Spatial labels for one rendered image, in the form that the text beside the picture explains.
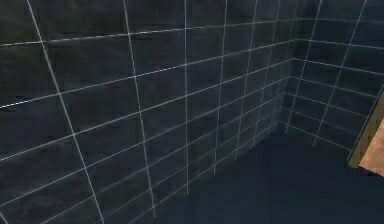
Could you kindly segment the light brown wooden door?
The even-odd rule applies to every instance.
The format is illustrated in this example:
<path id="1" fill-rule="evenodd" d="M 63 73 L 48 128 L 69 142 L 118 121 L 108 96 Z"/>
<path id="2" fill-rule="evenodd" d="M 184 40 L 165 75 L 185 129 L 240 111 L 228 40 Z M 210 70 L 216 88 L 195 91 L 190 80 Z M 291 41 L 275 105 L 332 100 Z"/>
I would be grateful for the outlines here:
<path id="1" fill-rule="evenodd" d="M 384 177 L 384 85 L 358 138 L 348 165 Z"/>

